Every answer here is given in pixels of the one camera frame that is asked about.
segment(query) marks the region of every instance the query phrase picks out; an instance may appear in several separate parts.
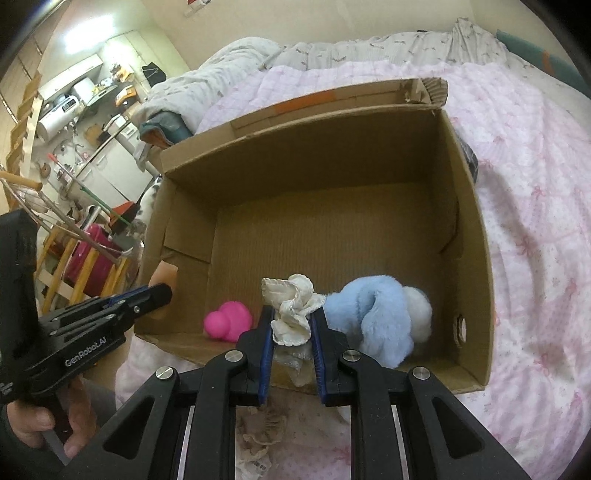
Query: silver screw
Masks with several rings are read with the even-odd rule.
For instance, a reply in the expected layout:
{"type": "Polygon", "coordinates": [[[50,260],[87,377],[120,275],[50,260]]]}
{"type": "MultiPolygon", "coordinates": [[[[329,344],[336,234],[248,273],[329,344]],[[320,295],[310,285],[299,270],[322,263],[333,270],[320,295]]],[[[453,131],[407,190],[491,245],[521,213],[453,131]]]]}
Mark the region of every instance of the silver screw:
{"type": "Polygon", "coordinates": [[[240,350],[230,350],[226,353],[226,360],[229,362],[239,362],[244,355],[240,350]]]}
{"type": "Polygon", "coordinates": [[[347,350],[343,353],[343,358],[348,362],[358,362],[361,359],[361,353],[357,350],[347,350]]]}
{"type": "Polygon", "coordinates": [[[413,368],[413,376],[419,380],[426,380],[431,376],[431,372],[425,367],[415,367],[413,368]]]}
{"type": "Polygon", "coordinates": [[[160,380],[168,380],[173,376],[173,372],[172,367],[160,367],[156,370],[156,377],[160,380]]]}

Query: red plastic container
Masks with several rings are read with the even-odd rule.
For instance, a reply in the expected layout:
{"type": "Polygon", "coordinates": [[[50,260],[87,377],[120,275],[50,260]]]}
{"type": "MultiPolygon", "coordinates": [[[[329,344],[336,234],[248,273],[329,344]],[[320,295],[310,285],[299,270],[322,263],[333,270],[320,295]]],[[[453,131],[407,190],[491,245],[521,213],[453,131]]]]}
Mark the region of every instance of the red plastic container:
{"type": "MultiPolygon", "coordinates": [[[[85,232],[90,238],[104,247],[114,248],[119,252],[121,251],[117,245],[115,245],[113,242],[109,242],[105,230],[98,223],[89,225],[85,232]]],[[[64,279],[72,285],[76,283],[78,275],[80,275],[80,270],[82,269],[82,265],[84,264],[88,253],[90,252],[90,248],[91,247],[88,243],[80,242],[72,254],[70,263],[68,264],[66,272],[64,273],[64,279]]],[[[118,258],[120,254],[121,253],[113,252],[113,256],[115,258],[118,258]]],[[[105,285],[107,276],[111,270],[111,265],[112,263],[109,260],[107,260],[102,255],[99,255],[99,258],[96,260],[95,266],[90,273],[88,282],[86,282],[84,293],[86,293],[89,297],[97,297],[100,295],[100,292],[103,290],[103,286],[105,285]]]]}

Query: human hand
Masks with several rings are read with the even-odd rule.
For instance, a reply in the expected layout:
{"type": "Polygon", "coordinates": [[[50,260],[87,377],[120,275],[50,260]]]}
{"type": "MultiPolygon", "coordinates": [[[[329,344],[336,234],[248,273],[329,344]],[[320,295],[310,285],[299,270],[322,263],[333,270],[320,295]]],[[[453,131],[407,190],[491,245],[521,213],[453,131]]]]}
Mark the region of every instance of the human hand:
{"type": "MultiPolygon", "coordinates": [[[[73,458],[96,433],[96,414],[80,377],[70,382],[67,395],[70,401],[68,419],[74,433],[67,439],[64,451],[69,458],[73,458]]],[[[7,415],[14,435],[31,448],[42,447],[44,440],[41,433],[52,430],[56,424],[48,409],[21,400],[8,404],[7,415]]]]}

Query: ceiling light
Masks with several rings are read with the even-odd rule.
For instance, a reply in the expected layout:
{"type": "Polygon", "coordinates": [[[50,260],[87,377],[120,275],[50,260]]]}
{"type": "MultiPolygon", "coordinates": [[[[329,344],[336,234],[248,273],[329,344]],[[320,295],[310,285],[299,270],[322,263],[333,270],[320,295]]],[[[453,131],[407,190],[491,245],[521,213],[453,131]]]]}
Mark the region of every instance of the ceiling light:
{"type": "Polygon", "coordinates": [[[115,34],[113,17],[104,15],[76,25],[66,36],[66,51],[77,53],[94,47],[97,43],[111,38],[115,34]]]}

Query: cardboard box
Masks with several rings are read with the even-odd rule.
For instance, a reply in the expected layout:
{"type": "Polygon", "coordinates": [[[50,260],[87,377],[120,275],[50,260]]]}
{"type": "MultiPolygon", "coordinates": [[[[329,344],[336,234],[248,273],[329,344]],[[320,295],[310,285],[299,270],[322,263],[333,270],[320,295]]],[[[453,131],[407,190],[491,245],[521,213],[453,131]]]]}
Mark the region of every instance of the cardboard box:
{"type": "MultiPolygon", "coordinates": [[[[472,180],[441,109],[446,98],[441,79],[343,87],[163,151],[166,178],[140,280],[163,259],[178,266],[178,290],[167,318],[144,317],[136,333],[204,364],[233,347],[203,335],[205,315],[239,300],[257,318],[263,277],[302,273],[329,293],[388,274],[433,305],[423,356],[400,368],[424,365],[456,393],[482,389],[493,346],[491,268],[472,180]]],[[[272,384],[296,390],[278,365],[272,384]]]]}

